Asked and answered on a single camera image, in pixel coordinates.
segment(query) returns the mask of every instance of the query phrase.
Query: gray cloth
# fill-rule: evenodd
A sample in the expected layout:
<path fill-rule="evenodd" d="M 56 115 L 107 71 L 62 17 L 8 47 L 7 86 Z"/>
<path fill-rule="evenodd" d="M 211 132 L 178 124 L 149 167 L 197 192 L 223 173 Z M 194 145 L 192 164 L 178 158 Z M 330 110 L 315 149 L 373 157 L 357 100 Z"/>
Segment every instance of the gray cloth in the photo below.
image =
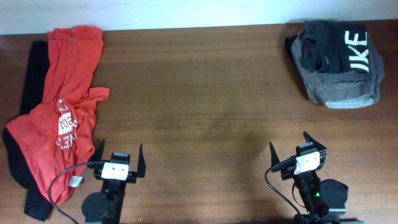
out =
<path fill-rule="evenodd" d="M 369 73 L 350 71 L 333 74 L 306 70 L 299 61 L 302 42 L 303 33 L 299 33 L 292 45 L 292 55 L 312 102 L 322 103 L 333 109 L 350 109 L 373 105 L 379 101 L 379 85 L 385 73 L 382 58 L 376 52 L 370 35 Z"/>

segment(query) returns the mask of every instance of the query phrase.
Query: black fabric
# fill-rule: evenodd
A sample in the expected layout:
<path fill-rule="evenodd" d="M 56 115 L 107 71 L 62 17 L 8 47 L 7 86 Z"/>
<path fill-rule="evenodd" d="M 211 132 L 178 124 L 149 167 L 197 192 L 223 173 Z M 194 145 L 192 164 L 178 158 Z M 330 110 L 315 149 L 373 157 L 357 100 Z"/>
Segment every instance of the black fabric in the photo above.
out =
<path fill-rule="evenodd" d="M 367 40 L 366 27 L 363 24 L 305 21 L 301 66 L 318 73 L 343 73 L 353 70 L 358 73 L 368 73 L 369 71 L 363 68 L 351 67 L 354 63 L 369 67 L 368 63 L 349 59 L 350 56 L 358 56 L 354 50 L 363 53 L 368 46 L 350 45 L 345 39 L 346 31 L 349 32 L 349 40 L 354 40 L 355 34 L 358 34 L 358 41 Z"/>
<path fill-rule="evenodd" d="M 20 115 L 29 114 L 42 101 L 45 76 L 50 67 L 48 47 L 48 43 L 44 41 L 33 41 L 32 43 Z M 2 140 L 7 149 L 8 164 L 12 177 L 28 190 L 24 208 L 25 214 L 44 222 L 51 212 L 51 203 L 40 193 L 18 143 L 7 129 L 3 131 Z"/>

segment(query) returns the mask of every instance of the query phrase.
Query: wood grain surface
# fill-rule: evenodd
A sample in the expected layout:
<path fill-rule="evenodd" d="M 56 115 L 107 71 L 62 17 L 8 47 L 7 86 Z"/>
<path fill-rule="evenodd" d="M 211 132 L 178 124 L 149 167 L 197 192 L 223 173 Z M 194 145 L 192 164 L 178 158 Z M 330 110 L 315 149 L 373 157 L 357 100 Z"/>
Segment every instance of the wood grain surface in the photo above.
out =
<path fill-rule="evenodd" d="M 367 22 L 384 60 L 378 104 L 329 110 L 308 100 L 284 50 L 302 24 L 104 32 L 93 86 L 111 89 L 98 104 L 93 141 L 104 158 L 140 143 L 145 179 L 128 185 L 123 223 L 282 223 L 294 210 L 265 183 L 268 142 L 280 159 L 304 143 L 324 144 L 321 179 L 349 187 L 346 217 L 398 223 L 398 21 Z M 0 36 L 0 125 L 19 111 L 31 42 Z M 61 209 L 84 222 L 81 203 L 101 188 L 92 171 Z M 26 190 L 9 173 L 0 144 L 0 223 L 39 223 L 23 213 Z M 270 181 L 292 199 L 292 180 Z M 53 212 L 46 223 L 68 223 Z"/>

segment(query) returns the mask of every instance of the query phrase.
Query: red cloth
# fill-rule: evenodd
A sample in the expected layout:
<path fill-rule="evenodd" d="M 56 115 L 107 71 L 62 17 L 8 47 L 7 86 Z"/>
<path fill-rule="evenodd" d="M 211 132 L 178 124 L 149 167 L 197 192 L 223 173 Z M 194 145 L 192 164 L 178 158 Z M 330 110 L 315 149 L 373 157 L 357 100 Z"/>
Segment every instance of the red cloth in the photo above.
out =
<path fill-rule="evenodd" d="M 50 68 L 43 100 L 30 114 L 7 124 L 47 199 L 57 174 L 87 162 L 94 153 L 91 131 L 96 102 L 109 95 L 107 88 L 90 88 L 101 57 L 101 36 L 101 29 L 88 26 L 49 32 Z M 52 198 L 57 205 L 72 195 L 74 188 L 68 186 L 71 176 L 80 175 L 84 168 L 64 174 L 54 183 Z"/>

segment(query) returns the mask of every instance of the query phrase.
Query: white wall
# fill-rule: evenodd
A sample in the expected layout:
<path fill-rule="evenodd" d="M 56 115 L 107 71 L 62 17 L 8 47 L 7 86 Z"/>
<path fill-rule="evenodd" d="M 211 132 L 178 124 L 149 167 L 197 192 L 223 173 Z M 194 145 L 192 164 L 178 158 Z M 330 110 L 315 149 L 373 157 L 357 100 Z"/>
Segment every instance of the white wall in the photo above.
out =
<path fill-rule="evenodd" d="M 0 0 L 0 34 L 397 19 L 397 0 Z"/>

